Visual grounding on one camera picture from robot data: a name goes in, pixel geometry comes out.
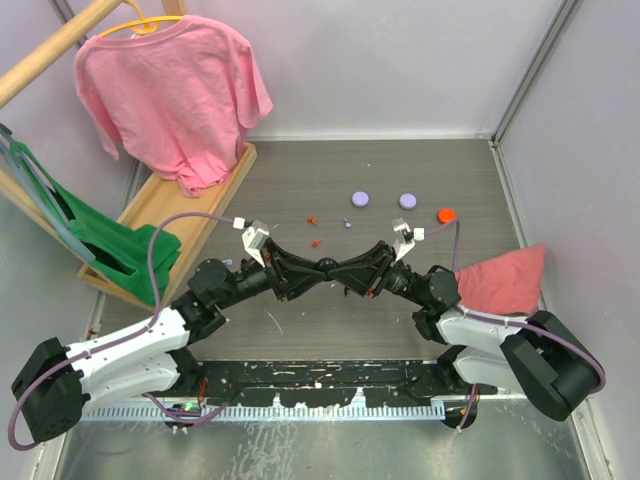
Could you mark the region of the black earbud charging case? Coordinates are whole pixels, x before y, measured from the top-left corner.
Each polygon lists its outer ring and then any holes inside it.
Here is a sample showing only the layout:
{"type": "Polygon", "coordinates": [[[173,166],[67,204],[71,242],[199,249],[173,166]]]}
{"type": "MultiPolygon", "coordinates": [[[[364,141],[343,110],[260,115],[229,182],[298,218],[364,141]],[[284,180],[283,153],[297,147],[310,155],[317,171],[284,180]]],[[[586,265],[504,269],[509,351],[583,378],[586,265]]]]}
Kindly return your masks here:
{"type": "Polygon", "coordinates": [[[317,262],[317,269],[327,273],[337,267],[337,261],[333,258],[325,257],[317,262]]]}

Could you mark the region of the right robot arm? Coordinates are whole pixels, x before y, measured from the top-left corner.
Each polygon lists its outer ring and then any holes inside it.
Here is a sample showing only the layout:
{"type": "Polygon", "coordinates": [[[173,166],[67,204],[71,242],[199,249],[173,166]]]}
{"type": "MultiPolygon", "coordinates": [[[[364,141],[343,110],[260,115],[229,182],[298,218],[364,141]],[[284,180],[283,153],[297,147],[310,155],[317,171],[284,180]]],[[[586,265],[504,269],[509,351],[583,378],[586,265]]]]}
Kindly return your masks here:
{"type": "Polygon", "coordinates": [[[545,254],[534,245],[460,271],[434,265],[419,274],[380,244],[330,268],[328,277],[361,296],[387,290],[418,305],[421,336],[451,347],[438,370],[447,392],[504,388],[562,421],[605,387],[606,373],[557,316],[538,308],[545,254]]]}

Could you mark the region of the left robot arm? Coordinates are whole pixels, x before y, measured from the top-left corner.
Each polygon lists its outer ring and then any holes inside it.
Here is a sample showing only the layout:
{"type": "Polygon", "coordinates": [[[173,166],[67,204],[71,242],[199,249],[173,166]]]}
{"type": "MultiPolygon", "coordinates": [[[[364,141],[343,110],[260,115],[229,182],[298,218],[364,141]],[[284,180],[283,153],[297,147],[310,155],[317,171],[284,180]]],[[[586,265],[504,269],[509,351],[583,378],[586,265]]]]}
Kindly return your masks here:
{"type": "Polygon", "coordinates": [[[11,385],[10,445],[34,448],[70,430],[84,413],[126,397],[168,390],[191,395],[200,372],[179,358],[226,324],[224,309],[267,290],[292,300],[328,280],[336,265],[330,258],[298,257],[268,240],[237,271],[219,259],[203,261],[187,291],[146,321],[69,345],[56,337],[41,342],[11,385]]]}

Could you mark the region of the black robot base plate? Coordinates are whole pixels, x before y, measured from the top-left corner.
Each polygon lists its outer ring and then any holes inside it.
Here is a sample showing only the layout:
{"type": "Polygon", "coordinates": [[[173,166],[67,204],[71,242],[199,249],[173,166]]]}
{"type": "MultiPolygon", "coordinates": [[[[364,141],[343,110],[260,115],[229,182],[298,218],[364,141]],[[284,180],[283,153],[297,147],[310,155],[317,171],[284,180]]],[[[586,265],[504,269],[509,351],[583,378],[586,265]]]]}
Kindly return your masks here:
{"type": "Polygon", "coordinates": [[[429,406],[442,395],[467,395],[471,385],[435,363],[420,360],[351,361],[205,361],[193,363],[169,396],[203,396],[213,404],[286,408],[352,403],[364,395],[365,406],[429,406]]]}

